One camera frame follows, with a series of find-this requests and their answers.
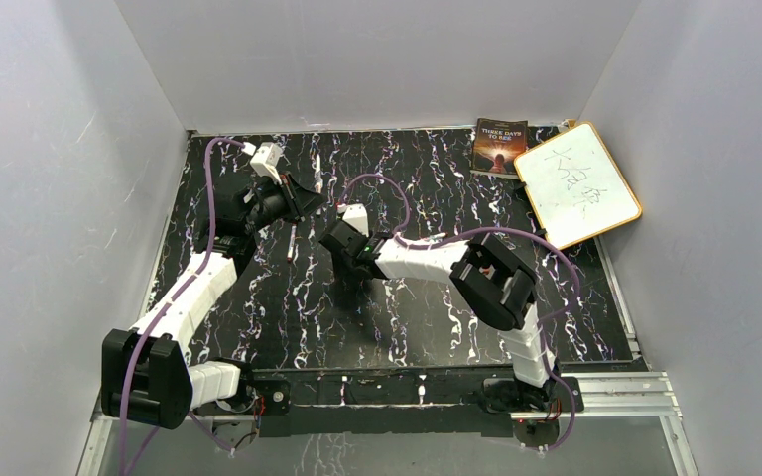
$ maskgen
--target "book cover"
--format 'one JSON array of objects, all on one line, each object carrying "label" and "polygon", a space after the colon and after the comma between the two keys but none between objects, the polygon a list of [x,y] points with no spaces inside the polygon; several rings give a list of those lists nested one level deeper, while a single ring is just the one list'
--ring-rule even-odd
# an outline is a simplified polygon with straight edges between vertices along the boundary
[{"label": "book cover", "polygon": [[572,122],[529,125],[527,121],[478,119],[474,128],[471,172],[517,180],[518,174],[513,166],[515,159],[568,130]]}]

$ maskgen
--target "handwriting on whiteboard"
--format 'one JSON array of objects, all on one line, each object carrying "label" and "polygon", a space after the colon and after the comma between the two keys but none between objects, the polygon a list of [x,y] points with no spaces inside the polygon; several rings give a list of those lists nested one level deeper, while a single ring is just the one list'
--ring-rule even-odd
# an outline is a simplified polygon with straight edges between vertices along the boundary
[{"label": "handwriting on whiteboard", "polygon": [[570,155],[571,149],[571,147],[568,147],[561,152],[553,149],[551,152],[554,154],[545,157],[545,161],[556,163],[557,171],[561,174],[566,190],[570,191],[575,186],[578,186],[574,190],[579,191],[579,194],[576,196],[576,202],[573,204],[573,207],[578,208],[582,212],[582,216],[585,217],[586,209],[589,206],[598,204],[603,194],[608,190],[606,188],[588,186],[583,183],[594,174],[594,171],[592,167],[582,167],[581,164],[575,162]]}]

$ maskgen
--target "small whiteboard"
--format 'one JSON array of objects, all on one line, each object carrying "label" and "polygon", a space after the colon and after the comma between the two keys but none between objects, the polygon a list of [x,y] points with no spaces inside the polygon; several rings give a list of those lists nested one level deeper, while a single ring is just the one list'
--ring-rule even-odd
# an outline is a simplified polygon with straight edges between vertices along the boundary
[{"label": "small whiteboard", "polygon": [[559,249],[641,216],[641,205],[590,123],[515,160],[545,238]]}]

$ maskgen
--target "black marble surface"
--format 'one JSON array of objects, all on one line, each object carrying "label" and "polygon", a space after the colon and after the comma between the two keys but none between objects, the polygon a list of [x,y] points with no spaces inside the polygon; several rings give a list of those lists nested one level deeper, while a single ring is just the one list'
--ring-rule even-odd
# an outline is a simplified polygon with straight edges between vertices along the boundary
[{"label": "black marble surface", "polygon": [[[532,145],[555,132],[532,129]],[[533,231],[529,205],[512,198],[514,180],[468,171],[469,129],[237,136],[285,150],[280,170],[314,188],[320,156],[323,193],[334,203],[343,185],[374,172],[397,181],[410,196],[414,217],[408,238],[449,234],[483,225]],[[194,138],[165,239],[154,296],[163,295],[189,260],[193,233],[207,220],[202,155],[208,138]],[[218,193],[255,178],[248,156],[215,148],[211,167]],[[351,195],[364,203],[373,229],[392,229],[404,218],[393,189],[368,181]],[[191,343],[191,362],[218,356],[256,368],[354,368],[477,365],[509,362],[496,332],[480,323],[456,290],[412,280],[375,281],[359,293],[334,279],[328,252],[317,240],[333,207],[301,223],[297,254],[287,262],[291,225],[276,223],[258,236],[258,251],[234,287],[217,302]],[[556,258],[524,240],[508,239],[540,277],[540,315],[562,307],[569,273]],[[564,361],[631,360],[611,289],[593,241],[566,250],[582,280],[578,315],[546,325]]]}]

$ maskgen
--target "white marker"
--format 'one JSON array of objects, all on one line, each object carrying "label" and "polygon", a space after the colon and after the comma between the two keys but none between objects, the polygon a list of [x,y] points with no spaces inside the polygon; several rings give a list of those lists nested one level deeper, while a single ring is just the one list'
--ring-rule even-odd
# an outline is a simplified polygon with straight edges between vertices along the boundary
[{"label": "white marker", "polygon": [[288,263],[294,262],[294,245],[297,243],[297,224],[291,227],[291,243],[288,245]]},{"label": "white marker", "polygon": [[[314,176],[317,180],[317,183],[314,185],[314,189],[317,191],[317,193],[322,193],[322,167],[319,166],[319,154],[315,157],[315,166],[314,166]],[[317,209],[317,216],[322,215],[322,209]]]}]

